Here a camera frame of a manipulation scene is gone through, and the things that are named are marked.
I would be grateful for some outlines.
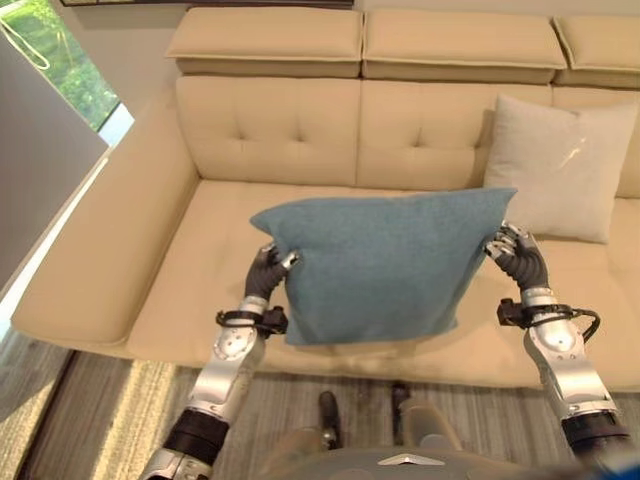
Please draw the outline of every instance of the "green foliage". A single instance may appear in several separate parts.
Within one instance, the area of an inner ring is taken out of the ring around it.
[[[49,2],[29,0],[21,8],[5,15],[3,20],[49,61],[51,66],[42,70],[42,73],[87,120],[91,128],[100,128],[118,104],[118,97]],[[41,59],[25,45],[18,44],[36,65],[42,65]]]
[[[17,0],[0,0],[0,8],[6,7],[7,5],[10,5],[15,1]]]

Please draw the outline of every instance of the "white wall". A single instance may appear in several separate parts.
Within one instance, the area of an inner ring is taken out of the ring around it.
[[[106,148],[0,32],[0,292]]]
[[[185,5],[63,7],[49,0],[135,117],[178,70],[164,58]]]
[[[50,0],[132,114],[178,74],[163,58],[184,5],[107,5],[67,8]],[[364,10],[412,7],[541,15],[640,15],[640,0],[356,0]]]

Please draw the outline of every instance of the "blue pillow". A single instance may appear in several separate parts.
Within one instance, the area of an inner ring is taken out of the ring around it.
[[[301,261],[286,291],[292,345],[391,341],[444,333],[514,189],[392,198],[317,198],[251,223]]]

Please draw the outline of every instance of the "sofa armrest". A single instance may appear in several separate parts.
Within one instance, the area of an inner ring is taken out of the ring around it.
[[[171,89],[108,155],[29,284],[13,326],[67,346],[126,339],[197,182]]]

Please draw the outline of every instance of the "beige sofa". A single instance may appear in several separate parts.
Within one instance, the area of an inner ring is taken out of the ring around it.
[[[561,108],[637,101],[633,90],[549,84],[571,77],[549,19],[475,15],[376,11],[363,27],[357,12],[191,10],[169,51],[189,75],[109,154],[14,327],[71,348],[202,365],[216,312],[237,305],[247,267],[269,240],[249,225],[254,213],[307,197],[481,187],[500,92]],[[616,21],[601,19],[607,28]],[[609,244],[543,239],[541,248],[558,297],[603,318],[587,350],[604,381],[640,390],[639,125]],[[282,290],[274,303],[286,305]],[[522,332],[496,319],[500,299],[517,295],[486,261],[452,332],[307,348],[274,337],[263,366],[536,386]]]

